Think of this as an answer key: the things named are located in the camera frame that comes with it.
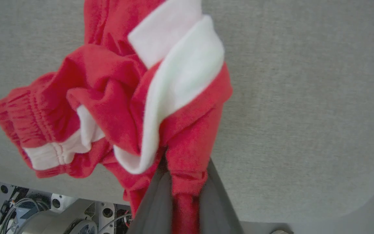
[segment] gray fabric surface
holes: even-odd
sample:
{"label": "gray fabric surface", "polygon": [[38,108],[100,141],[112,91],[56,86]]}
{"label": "gray fabric surface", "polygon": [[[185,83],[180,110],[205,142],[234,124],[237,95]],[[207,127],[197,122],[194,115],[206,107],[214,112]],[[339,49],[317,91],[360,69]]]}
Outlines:
{"label": "gray fabric surface", "polygon": [[[212,158],[242,221],[307,222],[374,194],[374,0],[203,0],[234,95]],[[0,0],[0,98],[83,42],[83,0]],[[0,130],[0,181],[112,202],[102,166],[37,179]]]}

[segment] white mechanical part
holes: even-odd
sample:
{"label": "white mechanical part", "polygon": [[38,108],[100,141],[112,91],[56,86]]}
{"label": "white mechanical part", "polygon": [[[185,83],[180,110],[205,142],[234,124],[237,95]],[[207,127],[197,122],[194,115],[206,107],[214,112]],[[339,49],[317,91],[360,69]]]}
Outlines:
{"label": "white mechanical part", "polygon": [[16,234],[98,234],[95,222],[86,220],[85,211],[92,203],[78,199],[61,213],[38,212],[27,219]]}
{"label": "white mechanical part", "polygon": [[[115,218],[115,205],[109,202],[96,202],[95,216],[98,217],[99,228],[104,227]],[[115,225],[105,227],[99,234],[115,233]]]}
{"label": "white mechanical part", "polygon": [[50,199],[50,202],[52,205],[50,210],[56,213],[61,213],[64,210],[66,210],[75,201],[77,201],[77,198],[75,197],[68,197],[68,196],[53,193]]}

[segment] screw hole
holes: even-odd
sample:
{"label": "screw hole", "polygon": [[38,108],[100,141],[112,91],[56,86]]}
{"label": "screw hole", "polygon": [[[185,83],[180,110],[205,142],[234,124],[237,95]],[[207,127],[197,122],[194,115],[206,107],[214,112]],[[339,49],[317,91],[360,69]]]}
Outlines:
{"label": "screw hole", "polygon": [[1,192],[7,194],[8,193],[8,188],[5,185],[1,186]]}
{"label": "screw hole", "polygon": [[106,217],[106,218],[110,218],[112,217],[113,215],[113,211],[109,208],[105,208],[103,211],[102,211],[102,214]]}
{"label": "screw hole", "polygon": [[58,201],[57,199],[53,199],[53,206],[56,207],[57,209],[60,208],[60,201]]}

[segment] elastic cuff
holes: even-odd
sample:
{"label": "elastic cuff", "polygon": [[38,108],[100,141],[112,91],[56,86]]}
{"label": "elastic cuff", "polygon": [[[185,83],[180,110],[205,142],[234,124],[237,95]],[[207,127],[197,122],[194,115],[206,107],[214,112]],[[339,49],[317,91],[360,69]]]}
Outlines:
{"label": "elastic cuff", "polygon": [[17,136],[22,148],[39,147],[49,140],[49,134],[40,127],[44,119],[36,102],[28,87],[14,89],[0,100],[0,126],[10,139]]}

